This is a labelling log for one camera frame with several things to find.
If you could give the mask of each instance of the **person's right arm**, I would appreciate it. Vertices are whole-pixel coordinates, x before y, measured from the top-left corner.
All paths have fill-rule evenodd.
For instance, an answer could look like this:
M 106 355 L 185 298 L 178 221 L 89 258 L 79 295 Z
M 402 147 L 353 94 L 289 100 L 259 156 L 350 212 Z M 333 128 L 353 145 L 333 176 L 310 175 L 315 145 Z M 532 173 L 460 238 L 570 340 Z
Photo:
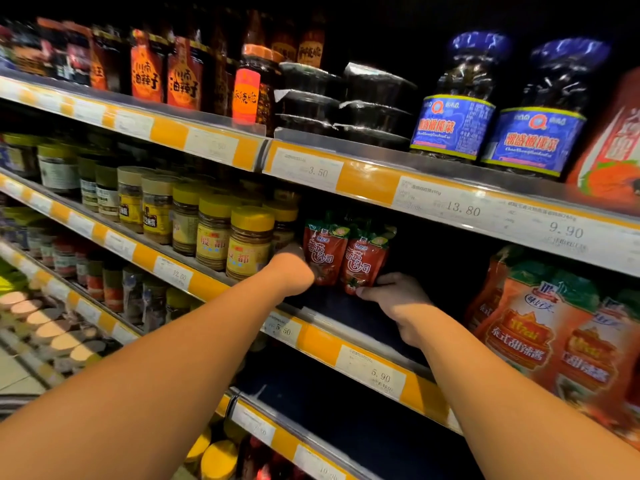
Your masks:
M 424 353 L 488 480 L 638 479 L 640 452 L 527 379 L 401 273 L 358 295 Z

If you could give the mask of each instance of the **person's left arm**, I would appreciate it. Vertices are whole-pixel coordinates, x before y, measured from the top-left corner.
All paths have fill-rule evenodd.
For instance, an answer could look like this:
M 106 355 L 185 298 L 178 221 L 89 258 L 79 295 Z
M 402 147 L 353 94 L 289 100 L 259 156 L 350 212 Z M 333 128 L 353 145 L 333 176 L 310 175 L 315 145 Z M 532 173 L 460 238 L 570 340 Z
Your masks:
M 213 416 L 261 324 L 314 274 L 299 246 L 0 424 L 12 480 L 168 479 Z

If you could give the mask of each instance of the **yellow jar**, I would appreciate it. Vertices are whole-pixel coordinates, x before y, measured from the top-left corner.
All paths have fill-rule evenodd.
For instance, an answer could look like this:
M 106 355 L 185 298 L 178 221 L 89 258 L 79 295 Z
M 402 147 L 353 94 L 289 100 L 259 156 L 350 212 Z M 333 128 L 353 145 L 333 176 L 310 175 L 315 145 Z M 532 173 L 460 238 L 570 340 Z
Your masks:
M 209 445 L 211 444 L 211 428 L 207 427 L 198 439 L 196 443 L 193 444 L 189 452 L 187 453 L 187 458 L 184 460 L 184 468 L 186 468 L 189 473 L 192 475 L 198 474 L 198 468 L 200 466 L 200 459 L 204 452 L 207 450 Z
M 215 271 L 223 271 L 231 237 L 231 211 L 240 201 L 231 195 L 200 197 L 196 259 Z
M 153 172 L 142 166 L 118 167 L 120 222 L 139 234 L 142 234 L 142 176 Z
M 233 442 L 215 442 L 202 455 L 200 480 L 228 480 L 234 475 L 237 462 L 238 448 Z
M 173 186 L 178 182 L 179 178 L 170 175 L 142 176 L 142 228 L 145 236 L 158 244 L 171 244 Z
M 185 256 L 196 254 L 198 204 L 204 190 L 193 183 L 173 186 L 173 249 Z
M 246 205 L 231 212 L 227 276 L 244 280 L 269 262 L 275 218 L 268 210 Z
M 295 237 L 294 226 L 298 218 L 298 206 L 293 202 L 272 200 L 262 204 L 276 219 L 271 240 L 271 255 L 283 249 Z

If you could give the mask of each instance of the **supermarket shelf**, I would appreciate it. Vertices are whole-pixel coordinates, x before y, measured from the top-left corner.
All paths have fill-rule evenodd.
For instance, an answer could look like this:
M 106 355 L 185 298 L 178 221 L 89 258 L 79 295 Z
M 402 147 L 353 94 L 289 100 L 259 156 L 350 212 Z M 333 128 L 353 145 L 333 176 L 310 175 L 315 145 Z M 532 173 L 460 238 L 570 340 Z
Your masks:
M 55 387 L 62 384 L 65 378 L 57 373 L 52 366 L 44 362 L 34 350 L 25 344 L 12 331 L 0 328 L 0 340 L 5 346 L 15 352 L 19 359 L 48 387 Z
M 100 329 L 103 335 L 111 337 L 122 345 L 139 338 L 140 332 L 128 325 L 106 306 L 91 298 L 89 293 L 74 283 L 66 281 L 55 271 L 32 258 L 26 251 L 0 238 L 0 257 L 20 269 L 28 279 L 36 278 L 42 289 L 64 302 L 69 310 L 82 316 L 87 322 Z
M 462 437 L 286 347 L 235 388 L 230 418 L 316 479 L 482 478 Z
M 0 97 L 245 170 L 255 170 L 264 125 L 142 101 L 71 82 L 0 70 Z
M 286 128 L 275 138 L 265 174 L 640 277 L 638 208 L 570 185 Z
M 155 274 L 169 284 L 209 301 L 235 283 L 196 259 L 184 257 L 170 246 L 160 246 L 144 235 L 135 234 L 119 223 L 110 222 L 81 204 L 57 196 L 42 185 L 0 169 L 0 189 L 48 215 L 70 229 L 124 259 Z M 393 336 L 398 333 L 392 329 Z M 401 404 L 460 432 L 449 405 L 436 386 L 425 363 L 398 351 L 345 323 L 341 316 L 329 317 L 304 306 L 283 303 L 262 327 L 263 332 L 298 349 L 348 377 L 387 395 Z

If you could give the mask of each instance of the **person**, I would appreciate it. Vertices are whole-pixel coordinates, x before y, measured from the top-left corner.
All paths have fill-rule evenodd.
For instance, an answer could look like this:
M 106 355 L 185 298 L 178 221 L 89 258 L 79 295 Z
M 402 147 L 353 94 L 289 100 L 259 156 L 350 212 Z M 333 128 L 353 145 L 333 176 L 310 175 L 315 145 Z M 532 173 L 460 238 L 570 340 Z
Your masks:
M 268 313 L 313 281 L 292 244 L 256 275 L 48 391 L 0 424 L 0 475 L 171 478 Z M 640 453 L 501 361 L 416 280 L 386 274 L 358 295 L 425 354 L 487 479 L 640 477 Z

